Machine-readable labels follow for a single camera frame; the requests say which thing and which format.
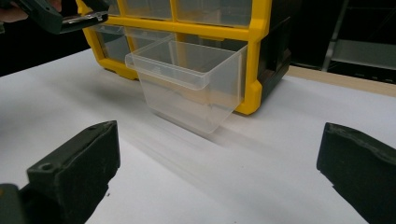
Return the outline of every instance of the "white table surface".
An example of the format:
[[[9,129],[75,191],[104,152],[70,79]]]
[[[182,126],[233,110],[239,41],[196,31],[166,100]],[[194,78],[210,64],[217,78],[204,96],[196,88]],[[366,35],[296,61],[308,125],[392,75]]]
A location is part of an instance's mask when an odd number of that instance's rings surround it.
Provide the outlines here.
[[[284,76],[205,139],[153,115],[139,82],[88,49],[0,78],[0,183],[23,187],[28,167],[114,119],[121,167],[88,223],[366,223],[316,168],[324,124],[396,147],[395,113],[394,97]]]

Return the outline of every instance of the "yellow frame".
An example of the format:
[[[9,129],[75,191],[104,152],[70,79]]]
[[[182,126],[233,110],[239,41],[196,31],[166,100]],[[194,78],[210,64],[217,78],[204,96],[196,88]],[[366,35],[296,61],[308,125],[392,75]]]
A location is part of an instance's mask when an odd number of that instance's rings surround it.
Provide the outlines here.
[[[176,34],[199,35],[213,39],[228,38],[247,41],[245,96],[243,102],[235,111],[245,115],[255,112],[262,102],[262,84],[257,80],[257,73],[259,68],[260,43],[269,32],[272,0],[252,0],[251,21],[248,28],[193,24],[177,21],[177,0],[169,1],[172,12],[171,21],[127,17],[124,0],[118,0],[120,15],[114,17],[109,16],[105,24],[168,31]],[[79,13],[84,14],[90,11],[81,0],[77,0],[77,4]],[[105,58],[102,47],[94,31],[83,29],[83,32],[88,44],[92,48],[96,61],[101,66],[114,71],[122,77],[129,79],[137,78],[136,71],[127,68],[124,63]]]

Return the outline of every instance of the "screw hole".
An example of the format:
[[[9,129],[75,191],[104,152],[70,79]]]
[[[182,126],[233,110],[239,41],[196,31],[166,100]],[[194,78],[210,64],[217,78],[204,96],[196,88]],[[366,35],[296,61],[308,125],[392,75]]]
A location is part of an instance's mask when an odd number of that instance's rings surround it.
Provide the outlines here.
[[[44,163],[44,164],[40,165],[39,168],[41,170],[48,171],[48,170],[51,170],[53,168],[53,165],[51,163]]]

